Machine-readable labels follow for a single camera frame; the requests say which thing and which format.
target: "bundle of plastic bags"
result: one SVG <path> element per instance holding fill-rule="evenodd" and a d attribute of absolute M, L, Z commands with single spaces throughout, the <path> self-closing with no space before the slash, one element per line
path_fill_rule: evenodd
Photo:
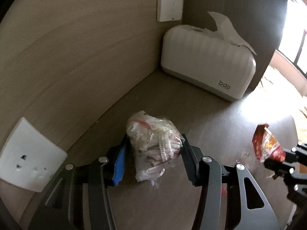
<path fill-rule="evenodd" d="M 174 167 L 184 139 L 171 121 L 140 111 L 128 120 L 127 134 L 134 150 L 138 182 L 153 183 L 167 167 Z"/>

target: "white wall socket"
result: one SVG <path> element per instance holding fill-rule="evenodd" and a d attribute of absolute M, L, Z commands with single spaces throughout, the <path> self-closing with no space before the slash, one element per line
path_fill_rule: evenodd
<path fill-rule="evenodd" d="M 157 20 L 178 21 L 182 18 L 183 0 L 158 0 Z"/>
<path fill-rule="evenodd" d="M 24 117 L 0 154 L 0 178 L 24 189 L 41 192 L 67 157 Z"/>

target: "window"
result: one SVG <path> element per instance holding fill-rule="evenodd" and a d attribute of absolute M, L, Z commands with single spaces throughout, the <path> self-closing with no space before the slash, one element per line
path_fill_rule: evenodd
<path fill-rule="evenodd" d="M 307 77 L 307 7 L 299 0 L 288 0 L 287 16 L 278 47 L 301 73 Z"/>

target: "snack bag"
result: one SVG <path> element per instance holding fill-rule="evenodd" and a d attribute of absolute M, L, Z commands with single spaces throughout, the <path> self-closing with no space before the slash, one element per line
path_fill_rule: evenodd
<path fill-rule="evenodd" d="M 252 143 L 256 158 L 260 162 L 270 158 L 279 162 L 284 162 L 286 153 L 282 150 L 275 136 L 268 130 L 269 125 L 259 124 L 255 130 Z"/>

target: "tissue box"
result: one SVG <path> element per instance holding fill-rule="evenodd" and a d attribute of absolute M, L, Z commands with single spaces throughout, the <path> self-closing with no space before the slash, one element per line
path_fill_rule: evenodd
<path fill-rule="evenodd" d="M 255 74 L 256 63 L 251 53 L 254 50 L 230 21 L 216 23 L 216 32 L 189 25 L 168 30 L 163 40 L 161 66 L 175 77 L 235 101 L 242 98 Z"/>

